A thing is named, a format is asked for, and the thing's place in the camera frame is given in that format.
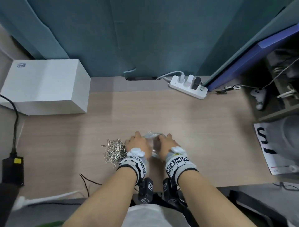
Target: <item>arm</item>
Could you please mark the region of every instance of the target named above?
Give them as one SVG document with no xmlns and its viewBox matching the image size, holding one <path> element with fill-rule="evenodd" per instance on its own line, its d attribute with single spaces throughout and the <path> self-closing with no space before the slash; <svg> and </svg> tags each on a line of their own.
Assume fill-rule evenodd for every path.
<svg viewBox="0 0 299 227">
<path fill-rule="evenodd" d="M 138 147 L 148 159 L 152 148 L 139 132 L 126 140 L 126 150 Z M 130 167 L 119 168 L 115 174 L 92 194 L 64 223 L 63 227 L 121 226 L 133 195 L 137 176 Z"/>
<path fill-rule="evenodd" d="M 161 141 L 160 158 L 165 161 L 171 148 L 179 145 L 172 139 L 171 134 L 167 137 L 160 136 L 159 139 Z M 178 183 L 188 208 L 200 227 L 255 226 L 199 172 L 195 170 L 183 172 L 178 178 Z"/>
</svg>

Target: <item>forearm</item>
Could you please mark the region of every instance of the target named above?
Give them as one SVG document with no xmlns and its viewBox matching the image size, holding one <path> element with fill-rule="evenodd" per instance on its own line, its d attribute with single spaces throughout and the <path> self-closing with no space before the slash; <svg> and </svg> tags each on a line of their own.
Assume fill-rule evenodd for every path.
<svg viewBox="0 0 299 227">
<path fill-rule="evenodd" d="M 255 226 L 197 171 L 183 172 L 179 177 L 179 185 L 188 207 L 200 227 Z"/>
<path fill-rule="evenodd" d="M 73 213 L 63 227 L 121 226 L 132 199 L 136 179 L 133 169 L 118 169 Z"/>
</svg>

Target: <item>white paper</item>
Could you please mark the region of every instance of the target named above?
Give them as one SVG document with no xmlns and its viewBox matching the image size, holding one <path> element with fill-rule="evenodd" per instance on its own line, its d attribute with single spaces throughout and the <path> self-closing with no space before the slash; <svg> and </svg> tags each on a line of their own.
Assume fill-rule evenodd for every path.
<svg viewBox="0 0 299 227">
<path fill-rule="evenodd" d="M 265 152 L 265 149 L 273 150 L 271 144 L 267 141 L 267 132 L 265 131 L 269 123 L 257 123 L 253 125 L 271 174 L 279 175 L 285 173 L 292 173 L 289 170 L 289 166 L 295 165 L 294 161 L 281 157 L 279 154 L 269 154 Z"/>
</svg>

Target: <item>person's left hand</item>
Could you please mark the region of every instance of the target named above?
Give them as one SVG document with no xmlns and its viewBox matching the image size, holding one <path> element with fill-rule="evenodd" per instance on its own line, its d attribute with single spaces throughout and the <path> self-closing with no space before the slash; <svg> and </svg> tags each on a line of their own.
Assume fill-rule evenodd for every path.
<svg viewBox="0 0 299 227">
<path fill-rule="evenodd" d="M 132 148 L 140 148 L 145 153 L 145 159 L 148 160 L 152 156 L 152 147 L 148 144 L 147 139 L 142 137 L 140 132 L 135 132 L 135 136 L 131 136 L 125 141 L 126 150 L 129 152 Z"/>
</svg>

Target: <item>white shirt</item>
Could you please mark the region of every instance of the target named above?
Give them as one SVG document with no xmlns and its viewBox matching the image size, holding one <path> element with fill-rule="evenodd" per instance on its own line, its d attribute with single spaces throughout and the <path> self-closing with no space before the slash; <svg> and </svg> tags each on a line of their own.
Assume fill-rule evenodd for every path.
<svg viewBox="0 0 299 227">
<path fill-rule="evenodd" d="M 185 216 L 171 208 L 156 204 L 129 207 L 122 227 L 190 227 Z"/>
</svg>

